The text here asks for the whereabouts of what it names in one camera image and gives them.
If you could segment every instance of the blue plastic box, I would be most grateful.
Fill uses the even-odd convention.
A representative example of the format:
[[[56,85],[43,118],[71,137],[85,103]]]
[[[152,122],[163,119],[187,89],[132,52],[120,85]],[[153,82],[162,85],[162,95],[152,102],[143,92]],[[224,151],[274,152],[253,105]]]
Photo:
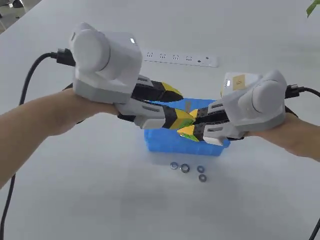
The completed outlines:
[[[175,102],[159,102],[160,104],[170,106],[176,109],[185,109],[186,101],[191,103],[190,111],[207,107],[215,100],[210,99],[193,99],[184,98]],[[207,156],[220,156],[223,149],[229,147],[230,141],[225,140],[223,146],[208,144],[205,141],[196,142],[190,139],[181,137],[177,130],[165,128],[144,130],[144,140],[151,152],[163,153],[181,153],[195,154]]]

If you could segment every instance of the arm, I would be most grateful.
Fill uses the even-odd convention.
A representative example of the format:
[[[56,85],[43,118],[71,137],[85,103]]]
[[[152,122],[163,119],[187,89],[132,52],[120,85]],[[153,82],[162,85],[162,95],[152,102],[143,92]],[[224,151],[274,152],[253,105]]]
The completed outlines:
[[[320,126],[302,121],[291,113],[286,114],[282,125],[267,131],[250,132],[249,136],[261,137],[296,156],[320,162]]]
[[[0,115],[0,189],[47,137],[62,134],[97,113],[116,115],[118,111],[68,89]]]

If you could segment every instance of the green leaf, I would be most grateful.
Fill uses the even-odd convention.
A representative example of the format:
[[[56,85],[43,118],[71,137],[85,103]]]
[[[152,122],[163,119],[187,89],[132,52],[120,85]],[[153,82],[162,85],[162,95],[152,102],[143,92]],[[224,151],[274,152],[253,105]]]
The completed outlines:
[[[313,3],[306,9],[307,17],[310,16],[317,5],[320,5],[320,0],[314,0]]]

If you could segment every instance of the white power strip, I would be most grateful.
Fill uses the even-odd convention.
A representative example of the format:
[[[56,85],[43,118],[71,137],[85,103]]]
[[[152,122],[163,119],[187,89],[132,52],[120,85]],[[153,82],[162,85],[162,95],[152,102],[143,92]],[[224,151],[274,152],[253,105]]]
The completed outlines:
[[[187,54],[187,53],[168,53],[159,50],[143,50],[143,61],[180,64],[190,66],[200,66],[217,68],[219,66],[218,58],[216,56]]]

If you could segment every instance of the small metal ring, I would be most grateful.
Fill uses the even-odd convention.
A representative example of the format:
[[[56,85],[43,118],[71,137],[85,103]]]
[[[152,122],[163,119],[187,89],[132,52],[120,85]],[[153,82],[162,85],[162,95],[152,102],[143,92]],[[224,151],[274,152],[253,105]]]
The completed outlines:
[[[204,174],[200,174],[198,178],[199,178],[199,181],[202,183],[207,181],[207,176]]]
[[[189,167],[188,164],[184,163],[184,164],[181,164],[180,170],[181,170],[181,172],[186,174],[186,173],[188,173],[190,171],[190,167]]]
[[[170,163],[170,168],[173,170],[176,170],[179,167],[178,163],[176,163],[175,161],[173,161],[172,163]]]
[[[200,173],[200,174],[203,174],[203,173],[205,172],[205,168],[204,168],[203,166],[200,166],[200,165],[196,168],[196,170],[197,170],[198,173]]]

